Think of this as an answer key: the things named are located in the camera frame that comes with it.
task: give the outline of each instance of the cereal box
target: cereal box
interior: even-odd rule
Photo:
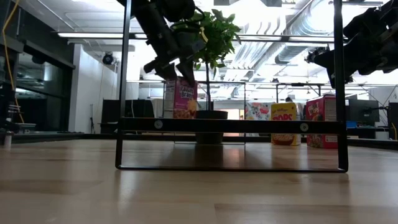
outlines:
[[[197,113],[198,84],[190,86],[184,78],[167,81],[164,117],[193,119]]]
[[[276,103],[271,105],[271,118],[273,121],[300,120],[295,103]],[[276,145],[296,146],[301,144],[300,134],[272,134],[271,142]]]
[[[336,121],[336,97],[325,95],[307,102],[305,117],[309,121]],[[325,149],[337,149],[337,136],[326,134],[307,135],[307,145]]]

